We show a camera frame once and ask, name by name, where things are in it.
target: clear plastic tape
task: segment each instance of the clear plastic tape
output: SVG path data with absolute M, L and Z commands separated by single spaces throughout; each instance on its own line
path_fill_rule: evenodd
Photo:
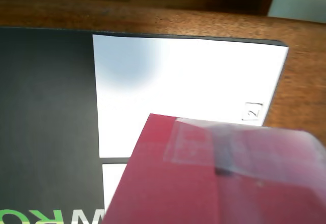
M 211 165 L 221 174 L 326 189 L 326 150 L 304 131 L 179 118 L 165 160 Z

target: white wall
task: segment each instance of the white wall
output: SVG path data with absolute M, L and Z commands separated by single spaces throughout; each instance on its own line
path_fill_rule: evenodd
M 273 0 L 268 15 L 326 23 L 326 0 Z

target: white card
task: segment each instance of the white card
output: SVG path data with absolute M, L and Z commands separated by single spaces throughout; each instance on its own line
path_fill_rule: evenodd
M 127 164 L 103 164 L 103 193 L 105 210 L 111 203 L 114 193 Z
M 150 113 L 261 126 L 288 47 L 93 35 L 100 157 L 130 157 Z

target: wooden table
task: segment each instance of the wooden table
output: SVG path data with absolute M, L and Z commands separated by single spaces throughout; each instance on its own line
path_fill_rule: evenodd
M 306 130 L 326 145 L 325 24 L 60 0 L 0 1 L 0 25 L 281 40 L 290 51 L 265 125 Z

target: red envelope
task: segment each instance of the red envelope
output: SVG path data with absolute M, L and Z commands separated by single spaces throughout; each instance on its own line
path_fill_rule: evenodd
M 306 132 L 150 115 L 102 223 L 326 223 L 325 164 Z

